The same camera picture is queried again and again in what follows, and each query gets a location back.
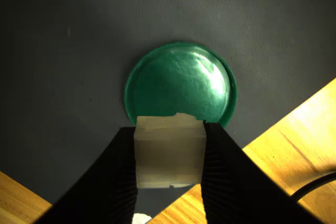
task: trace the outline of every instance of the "wooden surface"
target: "wooden surface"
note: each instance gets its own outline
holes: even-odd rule
[[[32,223],[50,203],[0,172],[0,223]]]
[[[336,79],[243,150],[288,194],[335,170]],[[336,223],[336,182],[312,191],[300,203],[324,222]],[[0,223],[31,223],[49,207],[0,172]],[[206,223],[200,185],[150,223]]]

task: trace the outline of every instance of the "white object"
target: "white object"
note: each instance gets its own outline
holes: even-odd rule
[[[194,116],[138,116],[134,133],[138,188],[201,182],[206,133]]]

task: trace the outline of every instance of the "black cable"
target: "black cable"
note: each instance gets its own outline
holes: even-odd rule
[[[336,172],[325,175],[318,179],[315,179],[314,181],[306,184],[305,186],[302,186],[299,190],[293,193],[292,196],[290,197],[295,201],[299,201],[304,195],[334,180],[336,180]]]

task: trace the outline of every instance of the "gray fabric backdrop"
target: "gray fabric backdrop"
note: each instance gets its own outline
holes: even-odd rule
[[[244,147],[336,77],[335,0],[2,0],[0,170],[54,203],[118,128],[144,53],[190,41],[237,81],[226,130]],[[185,189],[142,190],[154,215]]]

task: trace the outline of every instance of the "green bowl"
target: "green bowl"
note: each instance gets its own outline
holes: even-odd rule
[[[184,42],[156,48],[133,68],[125,87],[125,109],[136,125],[138,115],[171,116],[228,123],[237,89],[226,62],[209,49]]]

